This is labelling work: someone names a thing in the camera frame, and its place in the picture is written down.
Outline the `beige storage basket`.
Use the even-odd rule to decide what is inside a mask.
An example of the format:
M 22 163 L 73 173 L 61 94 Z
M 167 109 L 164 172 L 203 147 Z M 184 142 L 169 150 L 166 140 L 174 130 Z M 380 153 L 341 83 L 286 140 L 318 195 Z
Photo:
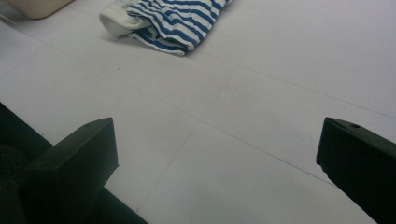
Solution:
M 41 20 L 68 6 L 75 0 L 2 0 L 24 16 Z

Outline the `white table cover sheet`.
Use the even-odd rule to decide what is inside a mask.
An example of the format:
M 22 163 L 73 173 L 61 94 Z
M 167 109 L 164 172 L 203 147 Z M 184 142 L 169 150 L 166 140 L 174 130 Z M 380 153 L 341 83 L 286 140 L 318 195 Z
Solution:
M 316 163 L 323 120 L 396 143 L 396 0 L 232 0 L 177 57 L 111 36 L 111 0 L 0 0 L 0 103 L 49 142 L 114 120 L 107 188 L 148 224 L 375 224 Z

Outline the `blue white striped garment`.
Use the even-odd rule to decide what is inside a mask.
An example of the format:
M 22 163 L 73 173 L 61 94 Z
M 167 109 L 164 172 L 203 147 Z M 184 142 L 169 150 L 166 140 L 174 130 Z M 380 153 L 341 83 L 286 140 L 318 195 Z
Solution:
M 99 21 L 115 37 L 129 36 L 166 53 L 183 56 L 205 40 L 233 0 L 115 0 Z

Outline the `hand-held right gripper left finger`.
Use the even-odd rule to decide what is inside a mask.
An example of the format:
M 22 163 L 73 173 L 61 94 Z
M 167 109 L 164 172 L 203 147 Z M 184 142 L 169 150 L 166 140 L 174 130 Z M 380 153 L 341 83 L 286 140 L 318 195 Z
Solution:
M 118 166 L 113 119 L 81 126 L 24 170 L 29 222 L 80 224 Z

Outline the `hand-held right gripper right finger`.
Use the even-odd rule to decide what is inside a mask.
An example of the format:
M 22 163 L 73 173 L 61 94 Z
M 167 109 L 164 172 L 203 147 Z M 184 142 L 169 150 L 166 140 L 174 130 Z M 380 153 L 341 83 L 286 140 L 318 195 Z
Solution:
M 323 122 L 316 163 L 377 224 L 396 224 L 396 144 L 341 119 Z

